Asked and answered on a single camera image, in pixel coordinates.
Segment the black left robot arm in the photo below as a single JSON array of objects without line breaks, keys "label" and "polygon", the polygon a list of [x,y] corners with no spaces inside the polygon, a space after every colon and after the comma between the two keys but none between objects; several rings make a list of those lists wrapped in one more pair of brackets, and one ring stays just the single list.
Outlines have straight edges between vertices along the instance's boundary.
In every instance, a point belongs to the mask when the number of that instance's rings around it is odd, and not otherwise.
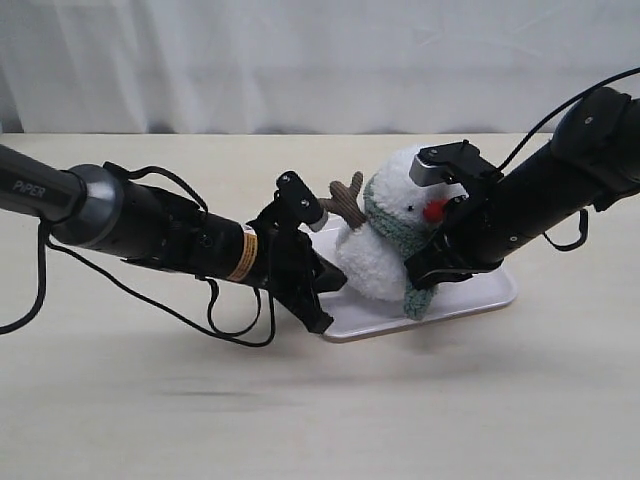
[{"label": "black left robot arm", "polygon": [[74,248],[264,290],[314,334],[333,322],[320,294],[346,283],[300,229],[321,230],[328,214],[294,171],[277,178],[273,200],[255,219],[239,223],[209,212],[161,167],[129,171],[106,162],[58,170],[3,146],[1,207],[44,220],[56,240]]}]

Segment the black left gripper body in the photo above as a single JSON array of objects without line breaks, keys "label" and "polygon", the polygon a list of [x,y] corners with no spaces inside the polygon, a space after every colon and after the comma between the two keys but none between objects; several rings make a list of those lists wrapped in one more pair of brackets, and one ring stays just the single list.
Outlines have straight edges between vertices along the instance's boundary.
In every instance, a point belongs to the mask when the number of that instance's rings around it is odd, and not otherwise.
[{"label": "black left gripper body", "polygon": [[302,297],[314,291],[316,265],[309,238],[293,214],[280,204],[267,205],[248,222],[258,237],[258,252],[250,284],[278,300]]}]

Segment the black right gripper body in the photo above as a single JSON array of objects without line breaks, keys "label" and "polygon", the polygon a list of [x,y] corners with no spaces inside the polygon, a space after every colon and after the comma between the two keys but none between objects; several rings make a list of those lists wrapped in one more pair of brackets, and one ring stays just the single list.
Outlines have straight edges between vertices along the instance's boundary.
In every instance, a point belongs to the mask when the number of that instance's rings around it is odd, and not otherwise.
[{"label": "black right gripper body", "polygon": [[492,228],[482,201],[458,194],[429,202],[430,264],[442,272],[487,273],[496,270],[504,254],[491,252],[498,242],[487,238]]}]

